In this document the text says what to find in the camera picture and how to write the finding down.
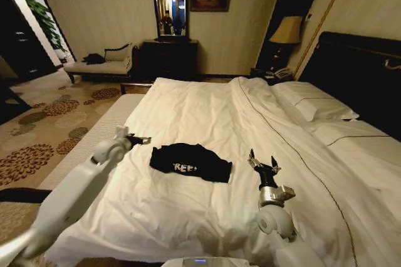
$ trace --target green leaves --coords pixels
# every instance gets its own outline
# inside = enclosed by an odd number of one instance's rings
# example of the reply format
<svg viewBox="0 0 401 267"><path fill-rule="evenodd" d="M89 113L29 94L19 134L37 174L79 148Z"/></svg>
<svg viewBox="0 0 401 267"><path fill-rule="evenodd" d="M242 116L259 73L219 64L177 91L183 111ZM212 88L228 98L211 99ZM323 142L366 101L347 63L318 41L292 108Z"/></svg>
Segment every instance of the green leaves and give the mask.
<svg viewBox="0 0 401 267"><path fill-rule="evenodd" d="M42 28L44 35L46 35L51 46L55 50L61 50L67 52L61 45L60 35L56 32L56 27L54 26L54 21L48 14L49 9L37 2L36 0L25 0L28 7L32 11L34 17L38 21L40 28Z"/></svg>

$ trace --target white duvet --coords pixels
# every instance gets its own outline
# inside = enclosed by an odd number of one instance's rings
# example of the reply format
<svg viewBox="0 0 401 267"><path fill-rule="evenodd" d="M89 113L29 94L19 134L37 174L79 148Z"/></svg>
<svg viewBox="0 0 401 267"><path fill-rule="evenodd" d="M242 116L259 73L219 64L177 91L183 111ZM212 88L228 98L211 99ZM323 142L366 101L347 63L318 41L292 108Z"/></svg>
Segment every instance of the white duvet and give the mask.
<svg viewBox="0 0 401 267"><path fill-rule="evenodd" d="M228 84L158 79L126 125L150 145L135 146L81 220L46 253L59 267L86 257L166 261L231 256L266 266L269 240L258 229L258 174L247 158L273 155L276 182L303 239L327 266L399 266L401 228L369 187L295 125L260 79ZM201 144L233 163L228 184L164 174L153 147Z"/></svg>

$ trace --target mirror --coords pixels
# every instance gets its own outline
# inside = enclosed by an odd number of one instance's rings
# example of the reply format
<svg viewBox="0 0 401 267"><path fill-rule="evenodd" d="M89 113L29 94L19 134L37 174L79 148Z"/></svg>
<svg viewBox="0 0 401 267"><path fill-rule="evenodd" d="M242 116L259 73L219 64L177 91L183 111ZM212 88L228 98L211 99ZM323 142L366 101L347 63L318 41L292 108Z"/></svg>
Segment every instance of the mirror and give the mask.
<svg viewBox="0 0 401 267"><path fill-rule="evenodd" d="M188 0L154 0L158 40L188 38Z"/></svg>

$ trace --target door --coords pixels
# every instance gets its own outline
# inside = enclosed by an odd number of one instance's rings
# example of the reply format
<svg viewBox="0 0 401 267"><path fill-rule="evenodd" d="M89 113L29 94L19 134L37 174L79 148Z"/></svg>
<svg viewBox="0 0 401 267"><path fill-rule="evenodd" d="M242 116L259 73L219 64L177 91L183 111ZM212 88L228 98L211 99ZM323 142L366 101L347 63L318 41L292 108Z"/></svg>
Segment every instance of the door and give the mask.
<svg viewBox="0 0 401 267"><path fill-rule="evenodd" d="M20 81L54 73L57 69L14 0L0 0L0 55Z"/></svg>

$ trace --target patterned carpet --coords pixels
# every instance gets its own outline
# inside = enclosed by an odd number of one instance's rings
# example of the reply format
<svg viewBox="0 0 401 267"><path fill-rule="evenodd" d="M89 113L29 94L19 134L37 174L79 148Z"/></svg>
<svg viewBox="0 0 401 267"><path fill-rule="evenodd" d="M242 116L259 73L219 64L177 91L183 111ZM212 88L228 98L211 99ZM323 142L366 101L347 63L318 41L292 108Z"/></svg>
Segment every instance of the patterned carpet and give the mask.
<svg viewBox="0 0 401 267"><path fill-rule="evenodd" d="M32 109L0 125L0 190L36 188L64 156L82 139L120 96L119 83L96 83L75 78L73 85L63 70L13 86ZM209 82L228 79L208 78ZM148 88L128 88L146 93ZM0 244L30 227L39 205L0 202ZM86 259L78 266L160 266Z"/></svg>

